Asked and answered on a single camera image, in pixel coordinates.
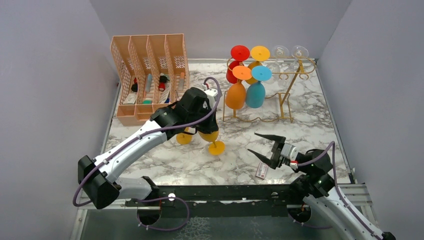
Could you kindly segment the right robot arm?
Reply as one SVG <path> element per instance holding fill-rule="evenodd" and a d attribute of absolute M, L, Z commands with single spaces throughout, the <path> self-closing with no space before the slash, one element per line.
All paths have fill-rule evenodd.
<path fill-rule="evenodd" d="M 344 240 L 394 240 L 389 231 L 382 231 L 369 221 L 342 192 L 335 174 L 336 144 L 331 141 L 325 149 L 310 149 L 301 153 L 286 142 L 284 136 L 260 134 L 274 142 L 271 157 L 251 151 L 262 163 L 272 169 L 283 165 L 302 175 L 294 180 L 288 190 L 289 199 L 305 203 L 313 212 L 327 220 Z"/>

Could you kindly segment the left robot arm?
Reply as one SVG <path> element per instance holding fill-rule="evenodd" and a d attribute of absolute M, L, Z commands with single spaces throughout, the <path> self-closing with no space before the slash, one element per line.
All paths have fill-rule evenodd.
<path fill-rule="evenodd" d="M 144 205 L 157 200 L 157 191 L 146 177 L 136 180 L 121 178 L 121 174 L 136 160 L 174 136 L 194 128 L 198 133 L 218 131 L 216 110 L 222 97 L 219 89 L 191 87 L 180 100 L 158 108 L 149 119 L 123 142 L 94 158 L 85 155 L 77 163 L 77 191 L 84 191 L 88 201 L 73 204 L 82 207 L 93 204 L 104 209 L 118 199 L 139 199 Z"/>

